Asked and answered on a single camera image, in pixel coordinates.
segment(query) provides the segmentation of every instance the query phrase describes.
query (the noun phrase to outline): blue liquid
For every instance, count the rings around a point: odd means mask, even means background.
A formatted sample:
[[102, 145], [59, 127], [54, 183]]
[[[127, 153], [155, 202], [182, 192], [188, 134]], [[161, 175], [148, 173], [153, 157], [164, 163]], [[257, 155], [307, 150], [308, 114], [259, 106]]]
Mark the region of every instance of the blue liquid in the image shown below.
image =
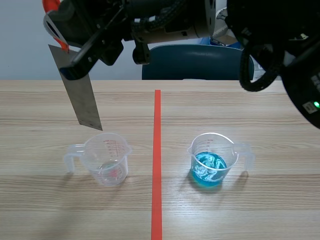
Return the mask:
[[[199, 160], [202, 164], [206, 165], [209, 168], [214, 169], [225, 169], [227, 168], [226, 162], [223, 160], [222, 157], [213, 153], [213, 152], [201, 152], [198, 153], [196, 159]], [[228, 173], [228, 171], [217, 171], [208, 169], [201, 164], [199, 164], [196, 160], [191, 167], [192, 175], [194, 179], [204, 186], [216, 186], [221, 184], [222, 180]]]

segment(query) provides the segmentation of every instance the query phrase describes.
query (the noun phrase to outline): clear water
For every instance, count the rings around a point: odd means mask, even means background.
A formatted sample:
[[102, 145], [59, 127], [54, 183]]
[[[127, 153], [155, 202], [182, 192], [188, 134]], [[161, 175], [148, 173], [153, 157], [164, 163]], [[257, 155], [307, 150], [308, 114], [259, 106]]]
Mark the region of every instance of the clear water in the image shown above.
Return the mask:
[[[199, 162], [206, 165], [207, 167], [214, 169], [225, 169], [227, 168], [226, 162], [222, 157], [213, 152], [201, 152], [195, 156]], [[192, 166], [192, 175], [195, 180], [204, 186], [216, 186], [221, 184], [225, 175], [228, 171], [217, 171], [213, 169], [208, 169], [197, 161], [194, 161]]]
[[104, 186], [116, 185], [126, 177], [128, 170], [126, 171], [125, 166], [118, 164], [114, 168], [110, 168], [114, 163], [102, 164], [97, 170], [89, 170], [93, 177]]

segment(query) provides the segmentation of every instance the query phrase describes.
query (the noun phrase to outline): measuring cup with blue liquid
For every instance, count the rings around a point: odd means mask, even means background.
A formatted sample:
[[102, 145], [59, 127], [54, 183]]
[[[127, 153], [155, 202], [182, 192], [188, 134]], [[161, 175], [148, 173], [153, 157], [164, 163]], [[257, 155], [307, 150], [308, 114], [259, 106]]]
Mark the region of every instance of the measuring cup with blue liquid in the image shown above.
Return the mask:
[[253, 168], [256, 156], [249, 144], [234, 143], [224, 135], [208, 132], [197, 136], [191, 147], [191, 173], [201, 185], [211, 187], [222, 183], [229, 170], [244, 158], [244, 169]]

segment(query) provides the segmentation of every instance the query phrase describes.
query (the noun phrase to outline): red tape line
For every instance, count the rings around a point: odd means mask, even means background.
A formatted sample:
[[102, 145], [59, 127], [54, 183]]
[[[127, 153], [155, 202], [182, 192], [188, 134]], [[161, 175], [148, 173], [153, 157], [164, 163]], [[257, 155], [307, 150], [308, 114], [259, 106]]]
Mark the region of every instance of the red tape line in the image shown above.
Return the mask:
[[161, 90], [154, 93], [151, 240], [162, 240]]

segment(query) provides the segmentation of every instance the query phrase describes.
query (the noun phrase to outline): plastic measuring cup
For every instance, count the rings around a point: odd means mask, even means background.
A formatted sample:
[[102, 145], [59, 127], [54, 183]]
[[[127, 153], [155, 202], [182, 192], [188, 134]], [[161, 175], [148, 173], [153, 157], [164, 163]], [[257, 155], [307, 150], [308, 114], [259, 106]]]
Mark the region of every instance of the plastic measuring cup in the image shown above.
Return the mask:
[[78, 157], [99, 184], [113, 186], [121, 183], [128, 174], [127, 156], [132, 148], [115, 133], [102, 133], [85, 144], [70, 145], [63, 160], [67, 170], [75, 171], [74, 158]]
[[222, 183], [240, 157], [245, 158], [245, 170], [252, 169], [256, 160], [249, 144], [235, 144], [226, 136], [215, 132], [197, 136], [188, 148], [188, 152], [191, 155], [192, 175], [204, 186], [216, 186]]

